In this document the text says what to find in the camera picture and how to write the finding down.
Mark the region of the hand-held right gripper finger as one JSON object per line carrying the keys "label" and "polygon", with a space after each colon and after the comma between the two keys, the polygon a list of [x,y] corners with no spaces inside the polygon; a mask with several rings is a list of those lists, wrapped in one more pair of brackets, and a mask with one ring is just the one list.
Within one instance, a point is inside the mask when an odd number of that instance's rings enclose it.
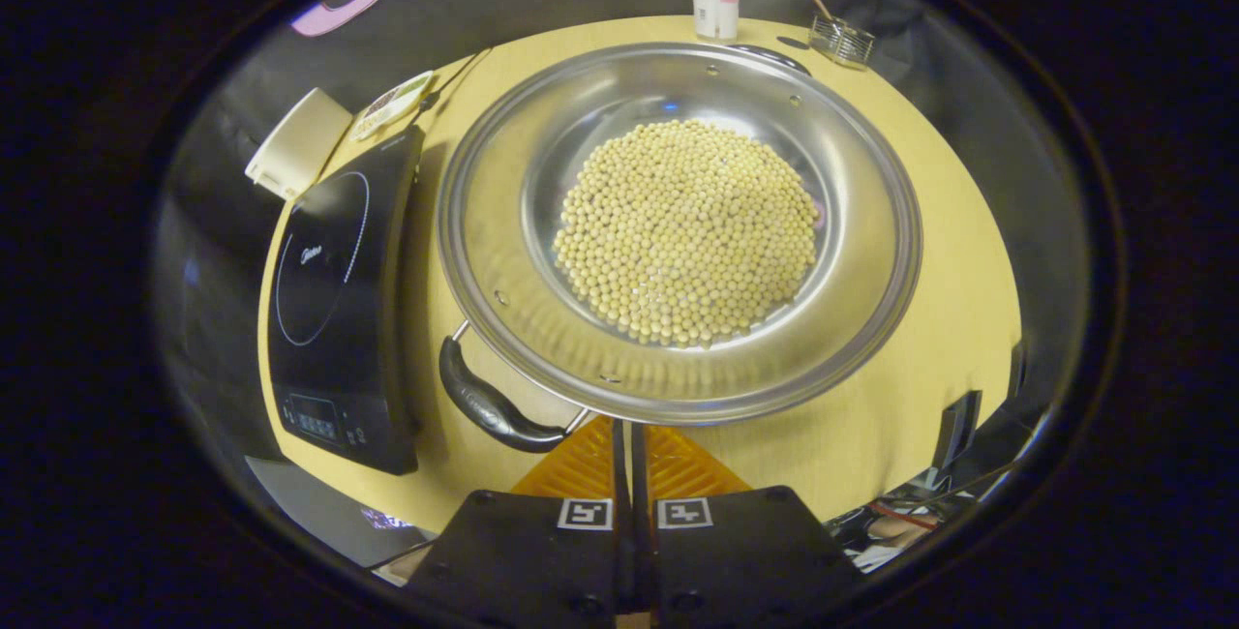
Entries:
{"label": "hand-held right gripper finger", "polygon": [[453,615],[616,615],[631,582],[622,426],[592,419],[522,492],[473,492],[408,578]]}
{"label": "hand-held right gripper finger", "polygon": [[685,435],[634,428],[634,588],[654,615],[838,615],[861,572],[787,485],[747,485]]}

